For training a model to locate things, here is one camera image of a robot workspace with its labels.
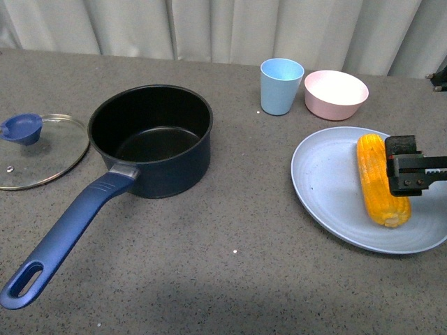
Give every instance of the corn on the cob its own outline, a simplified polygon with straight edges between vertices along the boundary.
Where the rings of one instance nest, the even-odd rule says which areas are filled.
[[[386,175],[385,142],[377,134],[366,134],[357,142],[357,163],[366,210],[373,221],[397,227],[411,216],[408,197],[390,193]]]

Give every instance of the gray countertop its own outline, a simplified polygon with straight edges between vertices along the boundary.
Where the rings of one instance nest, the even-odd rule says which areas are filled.
[[[109,201],[34,303],[0,308],[0,334],[447,334],[447,245],[384,255],[347,244],[307,213],[290,171],[298,144],[334,126],[414,134],[425,154],[445,155],[447,96],[428,80],[359,75],[369,98],[346,121],[312,115],[304,83],[273,117],[259,77],[256,66],[1,49],[1,119],[87,123],[116,93],[174,84],[208,101],[214,125],[198,184]],[[105,171],[90,148],[55,181],[0,192],[1,287]]]

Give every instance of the saucepan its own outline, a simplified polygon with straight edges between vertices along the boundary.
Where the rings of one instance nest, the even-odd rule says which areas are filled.
[[[136,87],[104,102],[88,134],[108,172],[76,197],[7,282],[0,304],[33,302],[109,199],[126,191],[164,198],[199,182],[210,164],[212,119],[204,98],[176,86]]]

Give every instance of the white curtain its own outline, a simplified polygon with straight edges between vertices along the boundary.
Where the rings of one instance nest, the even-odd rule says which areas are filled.
[[[0,47],[424,77],[447,0],[0,0]]]

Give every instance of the blue handle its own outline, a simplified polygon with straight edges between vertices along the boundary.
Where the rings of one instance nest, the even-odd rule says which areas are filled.
[[[107,172],[88,185],[62,214],[39,245],[0,292],[0,304],[8,309],[28,306],[43,291],[101,207],[124,193],[135,181],[125,174]],[[40,272],[29,289],[21,291]]]

